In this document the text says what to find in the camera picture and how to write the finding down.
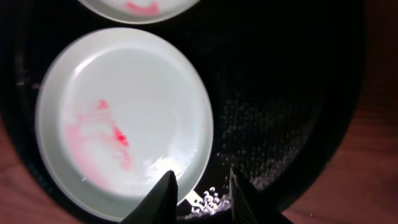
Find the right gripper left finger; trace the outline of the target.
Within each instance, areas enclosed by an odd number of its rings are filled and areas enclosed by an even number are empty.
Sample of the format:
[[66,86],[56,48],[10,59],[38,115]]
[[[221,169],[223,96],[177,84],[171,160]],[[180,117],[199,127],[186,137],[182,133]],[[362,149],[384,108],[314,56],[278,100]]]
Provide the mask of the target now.
[[177,202],[176,176],[168,170],[120,224],[176,224]]

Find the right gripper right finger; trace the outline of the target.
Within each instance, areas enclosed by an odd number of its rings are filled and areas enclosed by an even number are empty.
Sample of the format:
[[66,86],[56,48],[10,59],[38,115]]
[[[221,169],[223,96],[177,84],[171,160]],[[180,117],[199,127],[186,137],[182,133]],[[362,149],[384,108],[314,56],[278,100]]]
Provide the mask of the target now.
[[293,224],[276,208],[266,205],[262,194],[236,168],[230,168],[229,194],[234,224]]

